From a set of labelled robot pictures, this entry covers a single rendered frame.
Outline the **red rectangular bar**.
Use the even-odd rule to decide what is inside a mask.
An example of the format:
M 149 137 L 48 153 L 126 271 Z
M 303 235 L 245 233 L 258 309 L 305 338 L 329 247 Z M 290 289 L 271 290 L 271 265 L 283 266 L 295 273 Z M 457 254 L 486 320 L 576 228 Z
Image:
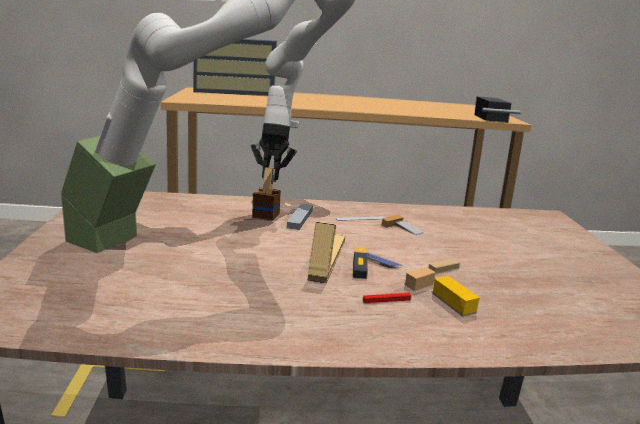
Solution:
M 412 295 L 410 293 L 363 295 L 363 302 L 364 304 L 366 304 L 366 303 L 411 301 L 411 296 Z

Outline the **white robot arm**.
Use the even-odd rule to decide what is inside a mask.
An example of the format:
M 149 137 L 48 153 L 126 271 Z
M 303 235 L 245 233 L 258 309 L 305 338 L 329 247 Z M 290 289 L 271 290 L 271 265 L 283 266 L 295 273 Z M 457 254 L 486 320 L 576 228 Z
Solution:
M 275 28 L 294 1 L 228 0 L 211 19 L 183 29 L 163 13 L 144 17 L 132 35 L 123 77 L 95 152 L 117 165 L 134 164 L 166 91 L 164 71 Z M 267 72 L 287 82 L 269 88 L 264 123 L 299 128 L 299 122 L 291 120 L 291 108 L 302 60 L 355 2 L 314 1 L 322 11 L 320 18 L 296 25 L 267 57 Z

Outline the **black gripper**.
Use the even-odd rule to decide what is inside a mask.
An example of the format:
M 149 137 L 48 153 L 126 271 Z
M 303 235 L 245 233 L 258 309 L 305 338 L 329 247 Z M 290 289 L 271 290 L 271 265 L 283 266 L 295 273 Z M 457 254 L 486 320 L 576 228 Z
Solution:
M 289 146 L 290 127 L 280 124 L 264 123 L 262 138 L 259 143 L 252 144 L 251 148 L 258 164 L 263 166 L 262 178 L 264 181 L 265 167 L 269 168 L 271 157 L 274 156 L 274 169 L 272 182 L 279 178 L 280 168 L 286 167 L 297 151 Z M 260 154 L 264 151 L 264 161 Z M 287 156 L 281 162 L 282 154 L 287 150 Z

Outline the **yellow rectangular block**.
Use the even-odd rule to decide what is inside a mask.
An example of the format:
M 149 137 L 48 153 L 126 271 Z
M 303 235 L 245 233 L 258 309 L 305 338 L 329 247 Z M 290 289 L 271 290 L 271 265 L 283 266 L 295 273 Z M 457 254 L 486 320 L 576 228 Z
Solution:
M 462 317 L 477 313 L 480 297 L 449 276 L 435 278 L 432 294 Z

